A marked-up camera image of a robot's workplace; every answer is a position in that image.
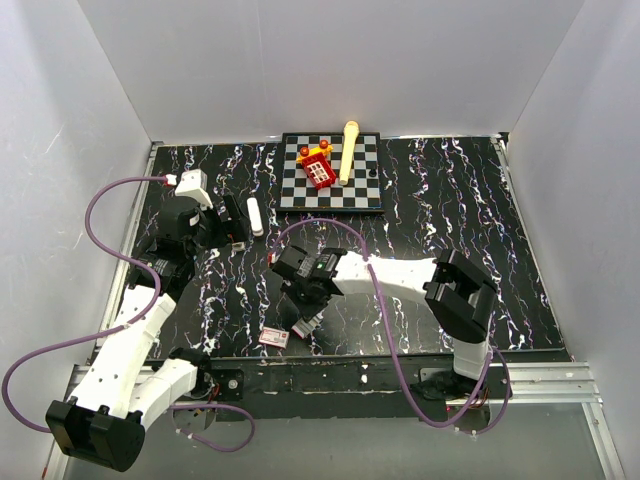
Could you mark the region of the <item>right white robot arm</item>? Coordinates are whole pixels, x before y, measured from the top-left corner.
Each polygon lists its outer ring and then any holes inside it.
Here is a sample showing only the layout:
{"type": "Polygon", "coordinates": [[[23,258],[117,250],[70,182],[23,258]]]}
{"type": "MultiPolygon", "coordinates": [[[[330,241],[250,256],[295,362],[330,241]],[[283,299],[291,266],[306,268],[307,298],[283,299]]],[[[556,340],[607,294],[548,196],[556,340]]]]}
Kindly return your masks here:
{"type": "Polygon", "coordinates": [[[282,278],[281,291],[300,314],[292,330],[301,338],[321,323],[332,297],[375,293],[373,269],[384,297],[424,303],[453,341],[453,367],[411,386],[429,399],[475,397],[489,384],[484,368],[490,351],[489,323],[497,286],[482,269],[457,250],[435,258],[384,259],[341,248],[317,256],[298,246],[268,257],[269,268],[282,278]]]}

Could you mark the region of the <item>red white staple box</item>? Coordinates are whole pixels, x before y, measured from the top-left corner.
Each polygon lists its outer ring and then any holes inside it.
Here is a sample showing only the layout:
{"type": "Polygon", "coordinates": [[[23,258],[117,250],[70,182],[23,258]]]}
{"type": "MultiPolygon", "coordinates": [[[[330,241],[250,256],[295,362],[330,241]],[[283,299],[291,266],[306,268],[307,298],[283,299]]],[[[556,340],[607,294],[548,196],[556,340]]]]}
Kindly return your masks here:
{"type": "Polygon", "coordinates": [[[285,348],[290,334],[287,331],[264,327],[259,336],[259,342],[277,348],[285,348]]]}

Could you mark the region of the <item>white plastic stapler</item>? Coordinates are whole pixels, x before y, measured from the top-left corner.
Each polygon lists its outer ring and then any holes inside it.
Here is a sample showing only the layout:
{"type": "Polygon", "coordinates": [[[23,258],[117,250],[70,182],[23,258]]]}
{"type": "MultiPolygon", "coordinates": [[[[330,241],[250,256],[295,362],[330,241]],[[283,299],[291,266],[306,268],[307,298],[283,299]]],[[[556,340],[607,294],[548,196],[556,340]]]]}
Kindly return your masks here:
{"type": "Polygon", "coordinates": [[[264,235],[264,227],[259,203],[255,197],[250,197],[246,201],[247,212],[249,216],[250,228],[255,237],[264,235]]]}

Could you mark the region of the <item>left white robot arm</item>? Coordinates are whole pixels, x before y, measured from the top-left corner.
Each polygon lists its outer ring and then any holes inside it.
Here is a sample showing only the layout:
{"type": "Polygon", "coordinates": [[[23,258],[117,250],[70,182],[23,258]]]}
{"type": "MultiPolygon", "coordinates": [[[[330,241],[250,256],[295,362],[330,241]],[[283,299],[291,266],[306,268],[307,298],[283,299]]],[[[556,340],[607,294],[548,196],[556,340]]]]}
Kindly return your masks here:
{"type": "Polygon", "coordinates": [[[45,420],[63,454],[119,472],[137,459],[148,428],[183,396],[210,401],[226,391],[226,376],[209,355],[176,348],[142,383],[136,381],[152,344],[196,273],[197,256],[248,238],[248,219],[236,198],[218,215],[187,196],[162,205],[154,234],[135,252],[137,265],[115,322],[83,379],[45,420]]]}

